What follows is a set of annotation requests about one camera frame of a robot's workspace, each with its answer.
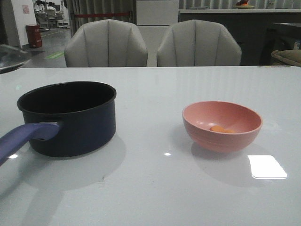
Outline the orange ham slice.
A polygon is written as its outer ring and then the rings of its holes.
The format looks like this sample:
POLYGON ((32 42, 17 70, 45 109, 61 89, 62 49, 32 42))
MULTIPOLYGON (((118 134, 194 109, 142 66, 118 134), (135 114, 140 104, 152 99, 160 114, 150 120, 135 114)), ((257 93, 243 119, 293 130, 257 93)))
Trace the orange ham slice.
POLYGON ((232 129, 225 129, 224 127, 222 126, 219 126, 219 125, 214 125, 210 128, 211 131, 213 132, 220 132, 220 133, 235 133, 234 130, 232 129))

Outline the pink bowl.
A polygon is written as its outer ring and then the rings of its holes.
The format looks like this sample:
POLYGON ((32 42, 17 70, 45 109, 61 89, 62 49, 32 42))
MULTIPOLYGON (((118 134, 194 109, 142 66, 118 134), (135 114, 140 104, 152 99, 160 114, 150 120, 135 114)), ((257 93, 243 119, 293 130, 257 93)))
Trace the pink bowl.
POLYGON ((182 112, 188 135, 202 148, 219 153, 231 153, 249 146, 263 125, 255 111, 235 103, 203 101, 193 103, 182 112), (210 128, 219 125, 235 133, 213 132, 210 128))

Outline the glass lid with blue knob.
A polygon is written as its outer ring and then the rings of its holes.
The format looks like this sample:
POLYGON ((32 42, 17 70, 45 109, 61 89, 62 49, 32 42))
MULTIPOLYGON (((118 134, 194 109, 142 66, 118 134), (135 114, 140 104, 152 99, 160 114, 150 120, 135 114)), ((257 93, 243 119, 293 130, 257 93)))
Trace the glass lid with blue knob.
POLYGON ((31 54, 10 45, 0 45, 0 73, 14 71, 28 63, 31 54))

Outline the left beige chair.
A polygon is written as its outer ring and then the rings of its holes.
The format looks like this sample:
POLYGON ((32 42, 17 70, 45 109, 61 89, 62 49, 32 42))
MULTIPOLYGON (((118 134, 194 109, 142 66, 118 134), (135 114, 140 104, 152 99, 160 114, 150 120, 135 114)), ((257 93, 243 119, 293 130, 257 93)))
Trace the left beige chair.
POLYGON ((148 51, 137 25, 107 19, 82 25, 64 57, 67 67, 146 67, 148 51))

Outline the beige chair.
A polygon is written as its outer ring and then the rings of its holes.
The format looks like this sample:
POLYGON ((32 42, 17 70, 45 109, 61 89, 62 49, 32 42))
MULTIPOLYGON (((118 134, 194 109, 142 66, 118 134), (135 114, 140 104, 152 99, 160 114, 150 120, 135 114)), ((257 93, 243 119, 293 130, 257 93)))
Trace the beige chair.
POLYGON ((157 66, 239 66, 241 56, 240 46, 224 25, 188 20, 166 29, 157 50, 157 66))
POLYGON ((64 57, 67 67, 146 67, 148 51, 137 25, 107 19, 82 25, 64 57))

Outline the right beige chair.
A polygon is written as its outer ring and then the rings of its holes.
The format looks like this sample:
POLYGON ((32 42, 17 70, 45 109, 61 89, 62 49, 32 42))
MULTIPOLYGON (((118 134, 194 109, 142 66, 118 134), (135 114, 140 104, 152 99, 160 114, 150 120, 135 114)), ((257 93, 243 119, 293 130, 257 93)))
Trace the right beige chair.
POLYGON ((239 66, 241 56, 240 46, 224 25, 188 20, 166 29, 157 50, 157 66, 239 66))

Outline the dark blue saucepan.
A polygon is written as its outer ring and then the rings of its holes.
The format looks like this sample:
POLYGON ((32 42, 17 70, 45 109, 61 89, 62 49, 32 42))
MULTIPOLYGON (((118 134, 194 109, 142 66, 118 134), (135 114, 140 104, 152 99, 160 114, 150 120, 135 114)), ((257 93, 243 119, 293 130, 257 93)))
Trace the dark blue saucepan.
POLYGON ((51 157, 72 157, 107 144, 115 134, 114 87, 95 81, 47 85, 17 101, 24 124, 0 139, 4 163, 24 144, 51 157))

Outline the white cabinet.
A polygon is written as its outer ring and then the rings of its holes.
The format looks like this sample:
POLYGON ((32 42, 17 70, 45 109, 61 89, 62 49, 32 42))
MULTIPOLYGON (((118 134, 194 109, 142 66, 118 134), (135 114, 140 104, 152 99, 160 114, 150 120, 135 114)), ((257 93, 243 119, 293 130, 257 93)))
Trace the white cabinet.
POLYGON ((148 50, 148 67, 157 66, 157 49, 168 26, 178 22, 178 0, 138 0, 136 22, 148 50))

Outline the red trash bin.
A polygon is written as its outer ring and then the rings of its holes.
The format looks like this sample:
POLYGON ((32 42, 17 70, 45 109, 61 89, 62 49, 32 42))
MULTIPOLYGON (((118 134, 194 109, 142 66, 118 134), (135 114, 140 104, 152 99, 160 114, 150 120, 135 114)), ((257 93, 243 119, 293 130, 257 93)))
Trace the red trash bin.
POLYGON ((29 24, 25 26, 27 39, 30 48, 40 48, 42 47, 42 39, 40 34, 40 26, 29 24))

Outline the fruit plate on counter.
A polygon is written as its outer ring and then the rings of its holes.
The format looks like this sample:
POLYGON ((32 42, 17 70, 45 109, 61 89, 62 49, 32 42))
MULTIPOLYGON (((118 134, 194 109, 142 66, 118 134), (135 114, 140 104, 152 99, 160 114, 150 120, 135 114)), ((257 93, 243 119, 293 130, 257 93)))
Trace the fruit plate on counter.
POLYGON ((254 5, 250 5, 249 0, 239 0, 235 5, 234 8, 236 9, 253 9, 254 5))

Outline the olive cushion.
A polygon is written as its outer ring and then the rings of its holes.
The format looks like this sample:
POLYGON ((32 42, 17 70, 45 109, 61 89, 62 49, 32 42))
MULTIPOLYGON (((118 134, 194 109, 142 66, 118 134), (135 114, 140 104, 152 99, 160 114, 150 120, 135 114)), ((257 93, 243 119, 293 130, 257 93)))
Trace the olive cushion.
POLYGON ((271 53, 274 59, 273 65, 289 65, 289 66, 301 66, 301 50, 275 50, 271 53))

